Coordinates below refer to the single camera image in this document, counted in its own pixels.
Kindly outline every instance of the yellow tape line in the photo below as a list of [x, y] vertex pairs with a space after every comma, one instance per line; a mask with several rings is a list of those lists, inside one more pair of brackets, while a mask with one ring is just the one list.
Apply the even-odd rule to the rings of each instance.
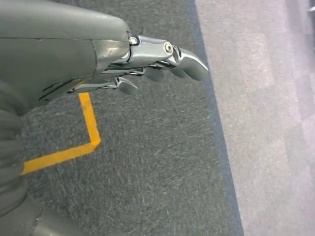
[[79, 96], [83, 109], [83, 114], [87, 124], [91, 142], [24, 162], [24, 171], [22, 175], [91, 153], [100, 144], [100, 137], [98, 133], [90, 95], [86, 92], [80, 93]]

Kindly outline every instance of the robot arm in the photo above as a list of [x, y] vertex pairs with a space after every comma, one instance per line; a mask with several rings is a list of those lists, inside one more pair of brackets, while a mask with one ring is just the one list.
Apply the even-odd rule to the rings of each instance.
[[82, 236], [26, 194], [20, 117], [65, 93], [119, 89], [125, 75], [159, 81], [205, 78], [196, 55], [165, 40], [134, 36], [122, 19], [45, 0], [0, 0], [0, 232], [5, 236]]

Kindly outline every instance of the gray plastic casing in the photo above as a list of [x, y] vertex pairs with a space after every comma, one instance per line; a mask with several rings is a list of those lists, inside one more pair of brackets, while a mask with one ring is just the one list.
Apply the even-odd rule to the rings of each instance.
[[100, 75], [129, 50], [107, 14], [45, 0], [0, 0], [0, 235], [80, 236], [26, 196], [20, 117]]

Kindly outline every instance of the floor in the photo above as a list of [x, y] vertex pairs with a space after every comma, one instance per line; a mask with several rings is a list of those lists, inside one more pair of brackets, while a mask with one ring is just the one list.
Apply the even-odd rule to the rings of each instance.
[[[307, 0], [62, 2], [194, 51], [211, 78], [136, 78], [133, 97], [91, 92], [100, 144], [28, 174], [30, 195], [92, 236], [314, 235]], [[88, 142], [77, 96], [23, 119], [26, 160]]]
[[196, 0], [245, 235], [315, 234], [307, 0]]

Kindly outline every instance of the metal screw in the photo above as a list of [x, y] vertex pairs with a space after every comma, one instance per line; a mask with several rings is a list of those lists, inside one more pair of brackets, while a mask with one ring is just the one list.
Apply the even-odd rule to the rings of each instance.
[[129, 38], [129, 43], [131, 45], [136, 45], [136, 44], [137, 44], [137, 40], [136, 38], [134, 38], [134, 37], [130, 37]]
[[164, 43], [164, 50], [168, 55], [172, 55], [173, 54], [173, 46], [170, 42], [165, 42]]

